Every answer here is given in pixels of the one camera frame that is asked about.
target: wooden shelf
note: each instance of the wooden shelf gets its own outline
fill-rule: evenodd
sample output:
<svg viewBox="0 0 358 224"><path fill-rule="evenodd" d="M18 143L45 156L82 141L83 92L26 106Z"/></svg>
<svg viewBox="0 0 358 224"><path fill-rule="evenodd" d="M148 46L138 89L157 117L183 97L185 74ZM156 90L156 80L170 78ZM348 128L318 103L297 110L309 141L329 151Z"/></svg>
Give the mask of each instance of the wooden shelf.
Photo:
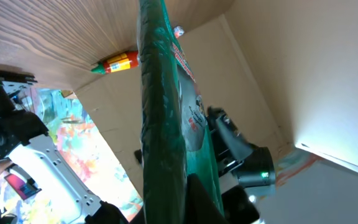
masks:
<svg viewBox="0 0 358 224"><path fill-rule="evenodd" d="M166 0L187 32L233 0ZM77 89L99 77L102 58L135 46L137 0L0 1L0 69L33 73L41 85Z"/></svg>

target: white plastic part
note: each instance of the white plastic part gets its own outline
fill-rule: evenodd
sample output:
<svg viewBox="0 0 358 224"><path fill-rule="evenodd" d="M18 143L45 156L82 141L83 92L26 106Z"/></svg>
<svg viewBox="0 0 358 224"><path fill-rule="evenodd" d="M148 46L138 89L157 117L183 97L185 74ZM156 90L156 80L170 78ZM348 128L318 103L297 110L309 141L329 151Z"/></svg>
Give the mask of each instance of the white plastic part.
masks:
<svg viewBox="0 0 358 224"><path fill-rule="evenodd" d="M219 185L221 188L221 193L223 194L224 192L227 192L233 187L239 185L239 179L231 172L228 172L219 178Z"/></svg>
<svg viewBox="0 0 358 224"><path fill-rule="evenodd" d="M19 145L9 158L24 169L52 200L63 223L84 223L100 208L100 198L78 178L57 151L52 138L40 135L27 146Z"/></svg>

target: plastic wrap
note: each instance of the plastic wrap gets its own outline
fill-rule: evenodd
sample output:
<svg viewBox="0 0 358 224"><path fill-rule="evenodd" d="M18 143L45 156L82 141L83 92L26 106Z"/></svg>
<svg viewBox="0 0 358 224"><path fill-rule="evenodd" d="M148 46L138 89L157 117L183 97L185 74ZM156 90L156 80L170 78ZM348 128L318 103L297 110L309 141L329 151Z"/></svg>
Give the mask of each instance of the plastic wrap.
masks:
<svg viewBox="0 0 358 224"><path fill-rule="evenodd" d="M163 0L139 0L142 152L147 223L184 222L186 177L195 173L222 211L216 160L200 92Z"/></svg>

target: colorful painting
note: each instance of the colorful painting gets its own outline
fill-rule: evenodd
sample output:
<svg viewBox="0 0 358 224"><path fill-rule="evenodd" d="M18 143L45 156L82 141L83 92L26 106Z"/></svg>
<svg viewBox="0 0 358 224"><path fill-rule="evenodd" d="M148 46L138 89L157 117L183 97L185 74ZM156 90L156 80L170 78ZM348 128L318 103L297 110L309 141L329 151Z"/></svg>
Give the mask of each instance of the colorful painting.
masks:
<svg viewBox="0 0 358 224"><path fill-rule="evenodd" d="M62 97L60 90L37 88L24 91L21 98L23 104L17 107L39 116L60 154L85 185L117 206L128 220L133 219L143 200L80 101ZM0 186L6 213L17 215L19 223L61 223L42 191L22 201L4 179Z"/></svg>
<svg viewBox="0 0 358 224"><path fill-rule="evenodd" d="M280 159L275 164L276 169L276 186L283 186L287 180L294 175L299 174L303 170L307 170L316 161L322 160L323 158L306 152L301 149L294 149L289 155Z"/></svg>

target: cardboard wall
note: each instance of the cardboard wall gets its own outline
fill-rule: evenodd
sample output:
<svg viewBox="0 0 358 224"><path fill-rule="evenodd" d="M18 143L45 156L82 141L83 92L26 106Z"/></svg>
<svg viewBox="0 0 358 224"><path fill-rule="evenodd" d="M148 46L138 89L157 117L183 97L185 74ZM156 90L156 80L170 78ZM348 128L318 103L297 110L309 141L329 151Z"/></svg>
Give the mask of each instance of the cardboard wall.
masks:
<svg viewBox="0 0 358 224"><path fill-rule="evenodd" d="M285 138L358 167L358 1L235 1L225 16Z"/></svg>
<svg viewBox="0 0 358 224"><path fill-rule="evenodd" d="M226 110L245 137L268 146L274 158L286 152L270 111L254 82L241 64L227 34L224 18L214 19L179 39L205 107ZM141 118L140 69L133 68L109 75L75 91L112 151L142 195L142 169L133 152L140 149Z"/></svg>

